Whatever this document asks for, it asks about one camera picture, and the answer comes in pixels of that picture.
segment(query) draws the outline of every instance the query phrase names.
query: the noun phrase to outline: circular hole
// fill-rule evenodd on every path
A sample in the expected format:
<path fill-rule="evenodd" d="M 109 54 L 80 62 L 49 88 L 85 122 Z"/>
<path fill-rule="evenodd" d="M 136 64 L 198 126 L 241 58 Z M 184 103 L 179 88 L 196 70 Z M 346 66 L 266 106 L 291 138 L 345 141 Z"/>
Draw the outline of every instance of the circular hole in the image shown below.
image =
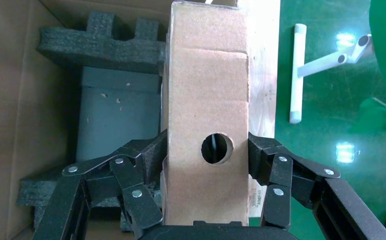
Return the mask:
<path fill-rule="evenodd" d="M 346 60 L 346 56 L 344 56 L 344 54 L 340 55 L 338 58 L 338 62 L 341 64 L 342 62 L 344 62 L 344 60 Z"/>
<path fill-rule="evenodd" d="M 210 164 L 222 164 L 231 156 L 233 144 L 229 137 L 214 133 L 206 137 L 202 143 L 202 156 Z"/>
<path fill-rule="evenodd" d="M 358 44 L 359 46 L 363 47 L 368 41 L 369 41 L 369 37 L 365 35 L 359 39 Z"/>

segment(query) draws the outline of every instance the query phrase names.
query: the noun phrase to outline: wooden board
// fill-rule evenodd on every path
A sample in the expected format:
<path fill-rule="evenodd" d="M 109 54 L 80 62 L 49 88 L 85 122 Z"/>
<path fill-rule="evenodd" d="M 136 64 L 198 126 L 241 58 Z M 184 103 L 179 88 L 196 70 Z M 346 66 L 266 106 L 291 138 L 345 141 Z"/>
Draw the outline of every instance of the wooden board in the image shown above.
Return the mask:
<path fill-rule="evenodd" d="M 249 54 L 249 131 L 275 136 L 280 0 L 238 0 L 247 13 Z"/>

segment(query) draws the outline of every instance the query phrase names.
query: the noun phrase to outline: green floor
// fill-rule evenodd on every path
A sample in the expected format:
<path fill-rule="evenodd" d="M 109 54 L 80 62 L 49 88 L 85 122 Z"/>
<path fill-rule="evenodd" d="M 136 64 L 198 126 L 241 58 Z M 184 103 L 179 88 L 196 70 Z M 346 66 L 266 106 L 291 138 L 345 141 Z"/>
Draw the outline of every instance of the green floor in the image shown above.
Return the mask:
<path fill-rule="evenodd" d="M 308 26 L 309 62 L 370 33 L 369 6 L 369 0 L 281 1 L 275 138 L 297 155 L 339 169 L 385 223 L 386 132 L 348 133 L 364 99 L 377 97 L 386 102 L 386 85 L 375 57 L 306 77 L 303 120 L 289 124 L 294 24 Z M 295 200 L 290 232 L 299 239 L 323 239 L 312 212 Z"/>

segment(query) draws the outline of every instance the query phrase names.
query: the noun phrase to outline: gray foam padding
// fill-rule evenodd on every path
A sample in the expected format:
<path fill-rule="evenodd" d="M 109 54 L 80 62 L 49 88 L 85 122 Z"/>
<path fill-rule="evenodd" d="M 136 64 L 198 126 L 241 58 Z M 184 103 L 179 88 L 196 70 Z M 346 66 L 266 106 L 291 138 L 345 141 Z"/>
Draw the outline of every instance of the gray foam padding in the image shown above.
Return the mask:
<path fill-rule="evenodd" d="M 162 207 L 161 192 L 159 186 L 159 176 L 162 171 L 162 160 L 167 155 L 167 132 L 161 132 L 156 138 L 149 140 L 131 140 L 119 149 L 121 153 L 127 156 L 137 156 L 142 154 L 143 158 L 143 173 L 146 188 L 158 207 Z M 19 206 L 33 206 L 34 226 L 40 222 L 45 207 L 47 206 L 51 195 L 56 187 L 56 183 L 62 177 L 62 170 L 65 166 L 59 166 L 46 172 L 26 177 L 20 181 L 20 190 L 17 198 Z M 105 207 L 120 207 L 119 201 L 115 197 L 110 197 L 95 208 Z M 121 216 L 121 230 L 128 231 L 129 224 L 125 216 Z"/>
<path fill-rule="evenodd" d="M 58 178 L 62 176 L 63 168 L 63 166 L 57 167 L 33 177 L 22 179 L 20 182 L 17 205 L 34 207 L 35 229 L 43 217 Z M 162 200 L 159 186 L 153 183 L 147 184 L 146 187 L 149 189 L 158 207 L 161 208 Z M 116 197 L 110 197 L 95 206 L 95 208 L 105 207 L 120 207 L 118 199 Z M 122 231 L 130 231 L 130 226 L 123 213 L 121 214 L 120 227 Z"/>
<path fill-rule="evenodd" d="M 40 28 L 37 50 L 64 68 L 90 66 L 158 74 L 163 67 L 165 43 L 157 41 L 159 24 L 139 18 L 135 38 L 117 40 L 116 17 L 92 12 L 86 31 L 47 26 Z"/>

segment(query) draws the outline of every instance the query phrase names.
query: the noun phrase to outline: gray block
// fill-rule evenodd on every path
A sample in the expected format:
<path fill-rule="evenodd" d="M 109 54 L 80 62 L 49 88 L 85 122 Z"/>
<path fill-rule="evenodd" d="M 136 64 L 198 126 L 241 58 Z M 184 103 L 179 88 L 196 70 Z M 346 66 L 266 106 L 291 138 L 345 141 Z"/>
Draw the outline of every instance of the gray block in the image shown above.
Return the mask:
<path fill-rule="evenodd" d="M 37 50 L 65 68 L 90 66 L 158 74 L 165 43 L 156 41 L 158 23 L 139 19 L 136 38 L 121 41 L 115 35 L 115 16 L 90 14 L 87 31 L 47 26 L 40 28 Z"/>
<path fill-rule="evenodd" d="M 160 89 L 160 77 L 157 74 L 85 66 L 82 71 L 81 85 L 89 88 L 156 94 Z"/>
<path fill-rule="evenodd" d="M 53 168 L 33 177 L 20 180 L 20 189 L 16 204 L 19 206 L 46 206 L 62 176 L 63 166 Z"/>
<path fill-rule="evenodd" d="M 87 32 L 95 37 L 114 38 L 112 34 L 116 28 L 115 18 L 111 13 L 92 11 L 88 17 Z"/>
<path fill-rule="evenodd" d="M 158 29 L 158 22 L 139 18 L 135 25 L 135 39 L 157 41 Z"/>
<path fill-rule="evenodd" d="M 157 136 L 158 75 L 86 67 L 82 84 L 77 162 L 108 155 L 132 139 Z"/>

